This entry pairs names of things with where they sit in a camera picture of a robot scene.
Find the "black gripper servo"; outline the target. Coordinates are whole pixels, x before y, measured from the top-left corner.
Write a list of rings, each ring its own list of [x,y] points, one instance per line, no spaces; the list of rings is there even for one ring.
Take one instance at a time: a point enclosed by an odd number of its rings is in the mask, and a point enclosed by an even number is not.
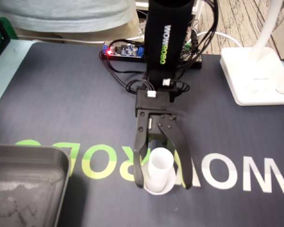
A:
[[[147,145],[152,140],[167,145],[168,140],[178,155],[182,185],[185,189],[192,186],[192,161],[188,142],[176,123],[176,112],[163,110],[138,109],[137,131],[134,142],[134,181],[139,188],[144,186],[140,158],[146,156]]]

